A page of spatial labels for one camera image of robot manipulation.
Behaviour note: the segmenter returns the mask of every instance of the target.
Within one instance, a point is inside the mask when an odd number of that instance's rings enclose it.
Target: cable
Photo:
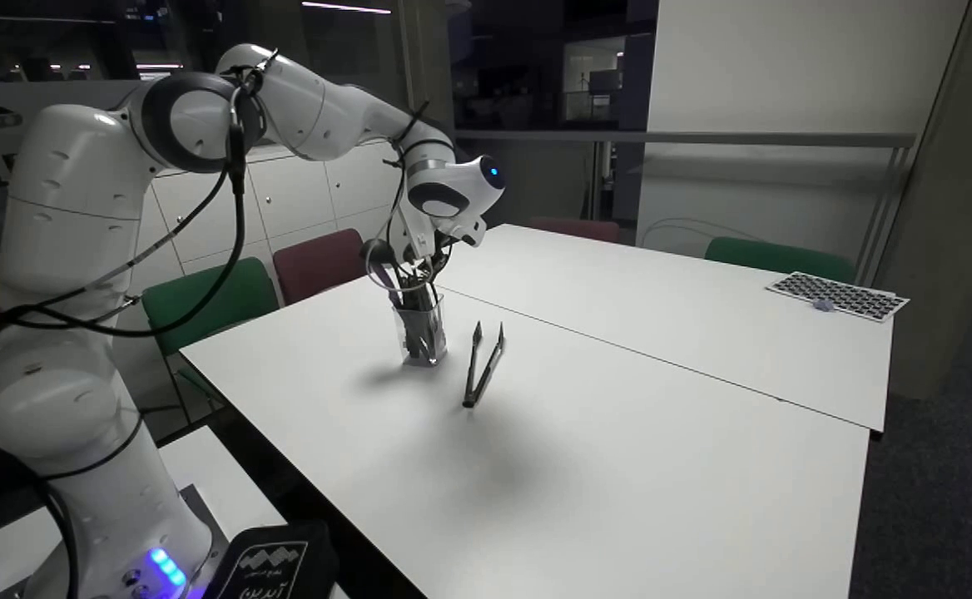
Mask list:
[[[62,326],[56,328],[90,328],[90,332],[107,332],[107,335],[162,335],[171,328],[179,328],[184,324],[191,324],[200,311],[207,311],[213,302],[213,295],[221,292],[221,285],[230,280],[237,260],[242,257],[242,246],[247,246],[247,132],[239,125],[239,112],[232,110],[237,107],[237,95],[230,99],[230,145],[228,145],[228,171],[221,172],[210,199],[218,197],[218,191],[224,185],[224,176],[230,176],[230,191],[232,191],[232,211],[237,211],[237,240],[232,240],[232,249],[221,271],[221,277],[213,280],[213,285],[179,316],[179,319],[171,319],[162,326],[150,326],[150,328],[118,328],[118,326],[101,326],[92,319],[77,319],[77,316],[67,316],[67,312],[56,312],[51,311],[55,298],[47,302],[38,302],[38,307],[26,307],[30,312],[42,312]],[[26,326],[26,328],[55,328],[51,324],[30,324],[25,316],[14,316],[18,326]]]
[[[184,405],[140,405],[140,415],[150,415],[150,414],[184,414]]]
[[[40,477],[40,479],[51,483],[51,479],[75,479],[75,477],[92,471],[92,468],[115,463],[115,458],[118,458],[118,455],[121,455],[121,454],[140,435],[140,429],[142,429],[142,415],[133,420],[128,439],[123,439],[115,454],[107,454],[103,458],[87,463],[87,467],[79,467],[79,468],[67,468],[67,471]]]
[[[406,158],[412,153],[412,151],[421,151],[421,145],[445,145],[454,158],[455,158],[455,145],[454,142],[445,142],[445,141],[417,141],[417,142],[411,142],[406,151],[400,151],[400,165],[406,165]]]
[[[0,312],[0,328],[11,326],[11,324],[19,324],[26,328],[92,328],[92,332],[109,332],[109,335],[159,335],[166,328],[177,328],[177,326],[191,324],[221,292],[221,285],[230,280],[230,274],[232,274],[232,266],[237,266],[237,260],[242,252],[242,243],[247,243],[247,202],[242,202],[242,197],[247,197],[247,182],[242,182],[242,176],[247,176],[247,132],[242,132],[242,122],[239,122],[239,112],[237,112],[237,99],[239,99],[239,90],[230,99],[230,153],[228,153],[230,163],[218,176],[213,191],[207,192],[207,199],[196,211],[191,211],[191,215],[179,225],[174,225],[166,236],[159,236],[140,257],[121,263],[118,271],[109,271],[109,274],[77,285],[77,288],[56,292],[56,295],[51,295],[42,302],[5,311]],[[138,263],[150,260],[159,246],[166,246],[174,236],[179,236],[218,199],[218,192],[224,191],[228,176],[230,176],[232,202],[237,202],[237,240],[232,240],[232,249],[230,249],[230,260],[228,260],[224,274],[218,277],[218,282],[202,292],[202,298],[192,311],[188,311],[179,319],[174,319],[166,326],[158,326],[158,328],[115,328],[115,326],[101,326],[92,319],[75,319],[67,312],[51,311],[55,302],[67,302],[75,295],[82,295],[82,292],[103,285],[107,280],[133,271]],[[42,312],[42,316],[51,316],[56,324],[30,324],[26,319],[30,312]],[[51,508],[51,517],[55,517],[60,535],[62,535],[67,576],[70,576],[67,599],[79,599],[79,550],[77,550],[77,535],[75,535],[75,526],[70,526],[70,513],[67,513],[62,499],[56,494],[51,494],[47,483],[51,479],[82,477],[90,468],[107,467],[109,458],[118,458],[138,439],[140,429],[142,429],[142,415],[138,415],[129,435],[115,454],[107,454],[103,458],[96,458],[90,467],[79,467],[79,468],[70,468],[70,471],[56,471],[56,477],[38,477],[26,463],[19,463],[18,455],[0,449],[0,455],[8,455],[14,467],[19,467],[26,471],[26,479],[40,494],[42,507]]]
[[[96,288],[101,282],[107,282],[107,280],[115,280],[115,277],[121,277],[121,274],[147,263],[159,246],[174,243],[207,206],[213,206],[218,192],[224,191],[224,181],[228,181],[228,171],[221,171],[213,191],[166,236],[159,236],[158,243],[150,243],[142,252],[138,252],[133,260],[121,263],[118,271],[109,271],[109,274],[103,274],[103,277],[77,285],[77,288],[67,288],[60,295],[51,295],[42,302],[34,302],[34,311],[42,311],[42,307],[55,307],[55,302],[67,302],[75,295],[82,295],[82,292]]]
[[[425,118],[425,110],[429,110],[429,99],[424,99],[424,104],[411,112],[411,122],[391,141],[391,145],[406,142],[406,138],[417,130],[417,122]]]
[[[396,206],[400,206],[402,191],[406,191],[406,171],[400,171],[400,176],[396,176],[396,192],[393,192],[393,202],[391,202],[385,222],[383,222],[383,229],[385,229],[385,246],[393,246],[393,243],[391,243],[391,229],[393,229],[393,215],[396,215]]]

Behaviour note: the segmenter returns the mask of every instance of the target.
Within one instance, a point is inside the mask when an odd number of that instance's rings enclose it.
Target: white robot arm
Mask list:
[[[121,266],[154,172],[228,171],[239,185],[232,153],[262,132],[308,159],[391,141],[421,260],[432,260],[436,240],[480,243],[502,192],[490,159],[455,163],[429,122],[252,42],[228,51],[221,73],[142,83],[115,112],[42,110],[18,159],[0,246],[0,449],[60,499],[77,551],[56,550],[26,597],[179,597],[207,571],[210,530],[166,477],[96,328],[118,332]]]

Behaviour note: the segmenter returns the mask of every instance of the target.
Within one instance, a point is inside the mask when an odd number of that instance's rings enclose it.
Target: tweezers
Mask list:
[[[506,356],[506,326],[500,326],[500,332],[495,332],[495,345],[492,345],[492,354],[490,354],[490,359],[487,359],[487,369],[482,369],[480,383],[472,387],[472,379],[477,379],[477,362],[480,362],[480,345],[482,345],[482,324],[477,324],[472,359],[471,359],[471,366],[465,366],[465,383],[463,383],[463,405],[465,405],[465,408],[480,405],[480,400],[482,400],[482,394],[487,394],[487,387],[490,387],[490,375],[492,375],[495,362]]]

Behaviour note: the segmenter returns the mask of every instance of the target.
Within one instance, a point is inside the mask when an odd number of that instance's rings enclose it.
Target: chair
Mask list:
[[[804,246],[736,240],[736,236],[715,236],[706,249],[706,260],[754,266],[754,271],[777,271],[777,274],[800,271],[800,274],[811,274],[811,277],[840,280],[840,282],[857,280],[852,263],[841,257],[815,252]]]
[[[341,282],[362,277],[362,240],[358,229],[341,229],[272,257],[284,302],[299,302],[308,295],[326,292]]]
[[[166,326],[166,324],[177,324],[184,312],[191,312],[200,302],[200,295],[218,282],[221,271],[224,266],[150,285],[142,292],[142,311],[147,311],[150,326]],[[184,390],[192,387],[210,397],[210,387],[192,369],[174,374],[171,356],[177,356],[191,342],[232,328],[247,319],[268,316],[277,307],[279,298],[262,263],[239,260],[230,280],[221,285],[221,292],[191,324],[158,335],[162,366],[177,387],[188,423],[191,423],[191,405],[188,405]]]
[[[559,215],[544,215],[529,221],[537,229],[552,229],[565,236],[587,236],[587,240],[603,240],[603,243],[620,243],[620,222],[613,221],[559,221]]]

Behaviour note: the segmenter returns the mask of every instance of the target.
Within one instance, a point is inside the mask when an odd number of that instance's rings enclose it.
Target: white surface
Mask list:
[[[184,215],[200,206],[200,199],[213,191],[218,176],[179,172],[179,176],[158,176],[154,192],[166,225],[184,222]],[[177,236],[177,252],[184,266],[191,260],[228,252],[232,243],[232,197],[230,182],[218,192],[218,199]],[[252,185],[247,182],[247,246],[268,246],[268,234],[261,222],[261,211],[252,199]]]
[[[162,467],[177,485],[196,485],[228,539],[252,526],[284,526],[272,501],[252,485],[252,479],[232,463],[224,444],[210,429],[196,429],[159,449]],[[0,530],[0,590],[26,580],[60,532],[51,513],[38,508]]]
[[[463,414],[477,319],[510,354]],[[188,356],[432,599],[849,591],[867,429],[454,292],[445,332],[400,374],[361,280]]]
[[[271,159],[252,163],[249,181],[258,191],[262,229],[271,240],[298,229],[332,225],[331,181],[319,163]]]
[[[886,425],[893,324],[767,292],[779,274],[522,225],[458,246],[440,285],[870,429]]]
[[[326,181],[338,215],[385,211],[396,192],[396,171],[379,142],[358,145],[345,158],[326,159]]]

